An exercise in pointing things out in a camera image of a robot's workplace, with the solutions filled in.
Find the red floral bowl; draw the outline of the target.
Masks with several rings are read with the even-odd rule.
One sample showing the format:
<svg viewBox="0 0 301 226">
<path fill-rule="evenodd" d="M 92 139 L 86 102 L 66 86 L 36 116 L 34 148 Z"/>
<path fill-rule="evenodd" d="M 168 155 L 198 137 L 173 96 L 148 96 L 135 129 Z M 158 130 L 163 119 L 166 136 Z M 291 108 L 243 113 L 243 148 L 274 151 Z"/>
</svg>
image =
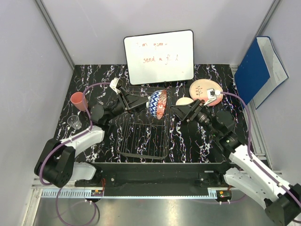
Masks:
<svg viewBox="0 0 301 226">
<path fill-rule="evenodd" d="M 176 101 L 176 105 L 188 105 L 193 103 L 194 100 L 192 98 L 189 97 L 181 97 Z"/>
</svg>

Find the blue white patterned bowl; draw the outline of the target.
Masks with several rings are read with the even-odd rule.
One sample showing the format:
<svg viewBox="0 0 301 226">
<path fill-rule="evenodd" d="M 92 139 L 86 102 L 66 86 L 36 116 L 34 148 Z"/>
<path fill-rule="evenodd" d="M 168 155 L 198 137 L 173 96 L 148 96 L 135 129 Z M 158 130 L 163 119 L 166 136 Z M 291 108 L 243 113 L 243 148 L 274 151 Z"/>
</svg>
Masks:
<svg viewBox="0 0 301 226">
<path fill-rule="evenodd" d="M 149 101 L 146 104 L 148 111 L 154 118 L 160 120 L 166 109 L 167 91 L 165 89 L 157 90 L 148 99 Z"/>
</svg>

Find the cream pink plate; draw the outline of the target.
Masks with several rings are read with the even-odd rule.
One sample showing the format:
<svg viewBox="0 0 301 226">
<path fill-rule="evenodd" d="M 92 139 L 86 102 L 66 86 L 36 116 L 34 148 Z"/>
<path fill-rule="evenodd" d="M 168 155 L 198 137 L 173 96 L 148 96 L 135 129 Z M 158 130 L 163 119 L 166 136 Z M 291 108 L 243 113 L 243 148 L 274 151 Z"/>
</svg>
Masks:
<svg viewBox="0 0 301 226">
<path fill-rule="evenodd" d="M 214 101 L 210 100 L 208 98 L 207 90 L 208 89 L 214 89 L 215 91 L 219 90 L 222 91 L 221 86 L 212 80 L 209 79 L 199 79 L 194 81 L 189 89 L 190 97 L 193 100 L 199 99 L 204 100 L 205 102 L 209 101 L 207 106 L 215 106 L 219 104 L 222 101 L 223 94 L 220 94 L 216 97 Z"/>
</svg>

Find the pink plastic cup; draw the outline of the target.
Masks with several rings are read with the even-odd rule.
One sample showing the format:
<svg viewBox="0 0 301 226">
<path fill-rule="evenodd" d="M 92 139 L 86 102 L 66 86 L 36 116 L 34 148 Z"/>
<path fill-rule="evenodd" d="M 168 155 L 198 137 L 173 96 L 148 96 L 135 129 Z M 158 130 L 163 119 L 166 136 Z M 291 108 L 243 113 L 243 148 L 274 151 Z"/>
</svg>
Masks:
<svg viewBox="0 0 301 226">
<path fill-rule="evenodd" d="M 86 97 L 82 92 L 76 92 L 72 94 L 70 100 L 78 110 L 86 111 L 88 109 Z"/>
</svg>

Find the clear drinking glass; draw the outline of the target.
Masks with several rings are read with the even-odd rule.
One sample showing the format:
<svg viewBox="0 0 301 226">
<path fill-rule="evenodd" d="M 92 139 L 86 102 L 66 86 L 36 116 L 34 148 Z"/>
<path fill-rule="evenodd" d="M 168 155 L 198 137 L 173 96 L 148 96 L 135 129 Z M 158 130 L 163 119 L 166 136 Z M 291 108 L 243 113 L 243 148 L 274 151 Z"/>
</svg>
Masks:
<svg viewBox="0 0 301 226">
<path fill-rule="evenodd" d="M 79 117 L 77 115 L 71 115 L 67 119 L 67 123 L 68 123 L 69 126 L 71 126 L 72 128 L 74 128 L 75 130 L 79 130 L 82 127 L 82 123 L 79 120 Z"/>
</svg>

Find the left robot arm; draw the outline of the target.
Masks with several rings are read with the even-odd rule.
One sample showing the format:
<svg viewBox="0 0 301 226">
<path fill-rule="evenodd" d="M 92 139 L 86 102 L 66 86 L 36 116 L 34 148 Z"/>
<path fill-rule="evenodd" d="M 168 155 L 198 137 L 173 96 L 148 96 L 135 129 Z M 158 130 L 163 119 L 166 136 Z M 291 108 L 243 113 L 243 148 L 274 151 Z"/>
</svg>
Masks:
<svg viewBox="0 0 301 226">
<path fill-rule="evenodd" d="M 88 115 L 91 125 L 82 132 L 66 139 L 48 140 L 34 168 L 43 185 L 64 187 L 70 180 L 85 180 L 91 186 L 100 184 L 101 174 L 88 162 L 75 158 L 91 146 L 104 140 L 111 126 L 110 120 L 124 112 L 140 112 L 148 107 L 148 97 L 131 95 L 120 88 L 116 102 L 111 106 L 94 105 Z"/>
</svg>

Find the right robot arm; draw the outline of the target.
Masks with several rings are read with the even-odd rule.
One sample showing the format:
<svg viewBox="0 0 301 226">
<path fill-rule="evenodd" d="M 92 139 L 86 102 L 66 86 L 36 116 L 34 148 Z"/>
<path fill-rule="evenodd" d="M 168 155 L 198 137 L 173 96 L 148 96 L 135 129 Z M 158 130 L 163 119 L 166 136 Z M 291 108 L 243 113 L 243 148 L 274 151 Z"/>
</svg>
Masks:
<svg viewBox="0 0 301 226">
<path fill-rule="evenodd" d="M 218 186 L 239 189 L 256 201 L 269 219 L 287 226 L 301 213 L 301 186 L 282 179 L 250 151 L 250 146 L 234 132 L 231 113 L 211 113 L 199 100 L 173 105 L 172 111 L 182 122 L 196 121 L 212 135 L 217 151 L 229 163 L 214 174 Z"/>
</svg>

